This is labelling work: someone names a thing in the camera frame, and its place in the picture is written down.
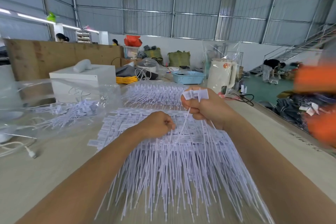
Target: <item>kettle handle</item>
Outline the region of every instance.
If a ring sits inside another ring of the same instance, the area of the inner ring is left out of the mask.
[[[237,70],[238,70],[238,64],[236,62],[232,62],[232,72],[231,72],[231,77],[230,77],[230,82],[228,88],[233,88],[236,82],[236,75],[237,75]]]

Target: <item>staircase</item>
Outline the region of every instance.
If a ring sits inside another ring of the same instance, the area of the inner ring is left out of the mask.
[[[312,35],[308,39],[306,39],[302,44],[299,44],[297,46],[291,46],[291,48],[286,49],[285,51],[276,52],[278,49],[286,46],[280,46],[279,48],[275,49],[274,51],[267,53],[264,56],[264,60],[266,59],[278,59],[280,62],[284,62],[285,60],[288,60],[299,53],[306,51],[310,48],[318,48],[325,44],[326,42],[330,41],[331,39],[336,39],[336,24],[333,24],[332,26],[322,25],[320,28],[323,28],[323,30],[317,32],[316,34]],[[260,73],[263,65],[261,64],[258,67],[255,67],[254,69],[250,70],[250,73]]]

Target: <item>forearm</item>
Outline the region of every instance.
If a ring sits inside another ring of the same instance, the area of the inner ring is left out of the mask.
[[[141,129],[127,129],[52,190],[17,224],[92,223],[109,185],[142,139]]]
[[[225,124],[276,224],[331,224],[336,205],[239,114]]]

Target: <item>person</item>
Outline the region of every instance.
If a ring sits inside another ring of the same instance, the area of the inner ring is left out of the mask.
[[[116,39],[112,39],[113,44],[112,45],[119,45],[118,41]]]
[[[264,61],[262,69],[262,80],[263,82],[268,82],[270,78],[270,73],[272,72],[272,78],[274,78],[274,70],[276,67],[284,68],[286,66],[285,63],[280,63],[277,59],[267,59]]]
[[[58,42],[69,42],[69,38],[62,33],[57,33],[56,34]]]
[[[196,120],[225,130],[254,179],[275,223],[334,224],[336,205],[298,171],[247,120],[214,91],[209,99],[186,100]],[[95,154],[27,212],[16,224],[92,223],[100,202],[130,152],[145,138],[175,129],[166,113],[153,112]]]

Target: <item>black t-shirt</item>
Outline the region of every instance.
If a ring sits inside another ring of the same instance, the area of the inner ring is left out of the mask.
[[[264,65],[270,66],[272,69],[274,69],[278,64],[280,63],[277,59],[267,59],[264,61]]]

